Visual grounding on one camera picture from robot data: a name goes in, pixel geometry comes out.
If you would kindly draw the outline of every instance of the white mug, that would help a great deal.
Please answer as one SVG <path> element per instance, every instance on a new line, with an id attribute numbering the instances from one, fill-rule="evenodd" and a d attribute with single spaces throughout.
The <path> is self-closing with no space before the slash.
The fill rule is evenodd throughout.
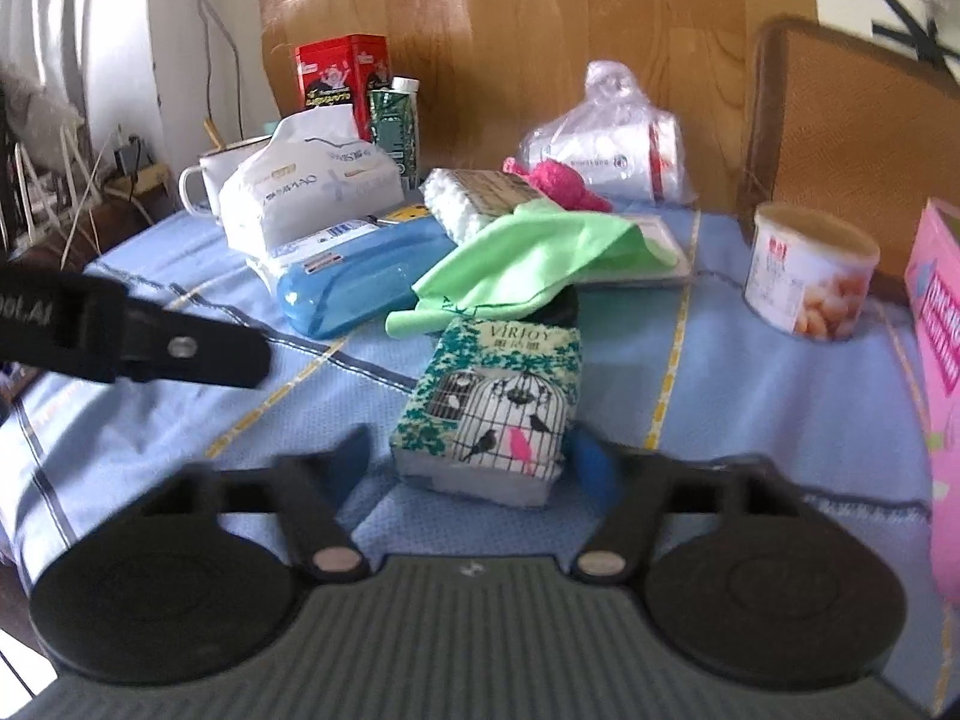
<path id="1" fill-rule="evenodd" d="M 184 204 L 186 212 L 195 215 L 195 217 L 219 218 L 220 190 L 224 188 L 227 179 L 233 175 L 234 170 L 240 167 L 247 157 L 261 151 L 267 143 L 270 143 L 270 136 L 264 135 L 259 138 L 248 138 L 246 141 L 231 143 L 222 151 L 215 149 L 202 154 L 200 164 L 191 165 L 184 172 L 181 172 L 181 177 L 179 177 L 181 203 Z M 187 194 L 186 181 L 195 172 L 203 174 L 203 186 L 206 186 L 206 202 L 209 205 L 209 210 L 203 208 L 203 206 L 194 205 Z"/>

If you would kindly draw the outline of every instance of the green cloth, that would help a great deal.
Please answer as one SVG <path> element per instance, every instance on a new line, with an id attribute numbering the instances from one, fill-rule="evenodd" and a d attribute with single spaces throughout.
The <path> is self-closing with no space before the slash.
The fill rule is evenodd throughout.
<path id="1" fill-rule="evenodd" d="M 657 274 L 676 264 L 672 251 L 647 241 L 625 218 L 531 200 L 433 266 L 414 285 L 416 308 L 387 316 L 387 333 L 403 338 L 443 330 L 458 314 L 522 319 L 579 274 Z"/>

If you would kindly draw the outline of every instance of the blue plastic container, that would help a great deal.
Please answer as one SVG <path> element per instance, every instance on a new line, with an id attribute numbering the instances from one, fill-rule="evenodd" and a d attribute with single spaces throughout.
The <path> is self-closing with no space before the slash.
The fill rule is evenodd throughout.
<path id="1" fill-rule="evenodd" d="M 416 280 L 455 247 L 432 217 L 381 227 L 290 266 L 277 282 L 280 308 L 304 336 L 342 336 L 413 308 Z"/>

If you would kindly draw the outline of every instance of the tin can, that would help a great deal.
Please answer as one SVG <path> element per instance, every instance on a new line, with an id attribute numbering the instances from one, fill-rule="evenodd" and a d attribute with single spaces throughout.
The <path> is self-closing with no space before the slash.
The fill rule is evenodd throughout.
<path id="1" fill-rule="evenodd" d="M 367 93 L 390 85 L 390 56 L 382 35 L 347 35 L 296 49 L 296 77 L 304 110 L 352 105 L 357 132 L 370 135 Z"/>
<path id="2" fill-rule="evenodd" d="M 880 247 L 846 221 L 785 203 L 764 203 L 744 298 L 762 319 L 818 341 L 853 334 Z"/>

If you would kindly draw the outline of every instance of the round black pad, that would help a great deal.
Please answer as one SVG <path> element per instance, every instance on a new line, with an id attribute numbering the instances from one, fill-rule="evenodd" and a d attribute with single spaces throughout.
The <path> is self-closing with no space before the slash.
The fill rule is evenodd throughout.
<path id="1" fill-rule="evenodd" d="M 103 528 L 37 581 L 30 613 L 54 661 L 94 680 L 169 685 L 238 664 L 274 638 L 291 571 L 198 517 Z"/>
<path id="2" fill-rule="evenodd" d="M 749 517 L 668 552 L 643 597 L 666 640 L 707 669 L 777 690 L 863 676 L 904 627 L 894 573 L 846 533 Z"/>

